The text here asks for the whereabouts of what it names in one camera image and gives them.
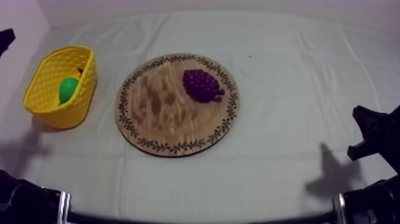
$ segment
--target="yellow basket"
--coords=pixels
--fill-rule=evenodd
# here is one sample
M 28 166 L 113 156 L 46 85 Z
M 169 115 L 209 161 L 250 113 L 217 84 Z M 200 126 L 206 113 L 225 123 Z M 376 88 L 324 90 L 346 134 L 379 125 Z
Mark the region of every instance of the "yellow basket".
M 73 96 L 60 105 L 59 88 L 67 77 L 75 77 L 79 82 Z M 40 62 L 25 92 L 23 105 L 50 127 L 75 127 L 86 118 L 96 83 L 95 55 L 90 48 L 60 48 Z

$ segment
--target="white tablecloth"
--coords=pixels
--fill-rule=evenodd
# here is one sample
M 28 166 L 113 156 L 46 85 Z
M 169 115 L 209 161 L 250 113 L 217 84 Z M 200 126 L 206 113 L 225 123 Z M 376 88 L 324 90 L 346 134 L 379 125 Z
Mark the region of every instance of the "white tablecloth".
M 95 51 L 98 85 L 80 126 L 39 132 L 22 97 L 39 62 L 65 45 Z M 114 121 L 122 81 L 159 55 L 210 57 L 236 79 L 240 113 L 217 145 L 158 158 Z M 388 178 L 375 155 L 351 163 L 356 105 L 400 104 L 400 38 L 281 14 L 209 11 L 136 15 L 52 30 L 0 126 L 0 168 L 72 193 L 75 210 L 171 222 L 268 220 L 331 208 L 330 197 Z

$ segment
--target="wooden tray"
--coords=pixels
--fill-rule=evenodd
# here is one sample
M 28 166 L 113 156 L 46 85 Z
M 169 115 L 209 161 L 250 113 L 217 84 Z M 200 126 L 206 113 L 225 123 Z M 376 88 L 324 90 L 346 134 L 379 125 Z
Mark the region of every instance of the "wooden tray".
M 220 102 L 203 104 L 185 92 L 185 70 L 203 69 L 225 90 Z M 142 64 L 123 83 L 115 120 L 123 136 L 145 153 L 182 157 L 206 150 L 232 127 L 239 94 L 219 63 L 192 54 L 169 54 Z

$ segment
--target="round wooden board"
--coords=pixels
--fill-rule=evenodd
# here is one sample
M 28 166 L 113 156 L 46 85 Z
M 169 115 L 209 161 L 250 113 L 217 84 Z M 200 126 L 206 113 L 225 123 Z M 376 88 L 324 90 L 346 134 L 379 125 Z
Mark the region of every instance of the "round wooden board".
M 225 90 L 220 102 L 199 103 L 183 87 L 185 70 L 202 69 Z M 123 136 L 152 155 L 182 157 L 206 150 L 232 127 L 239 93 L 232 75 L 200 55 L 169 54 L 142 64 L 121 86 L 115 120 Z

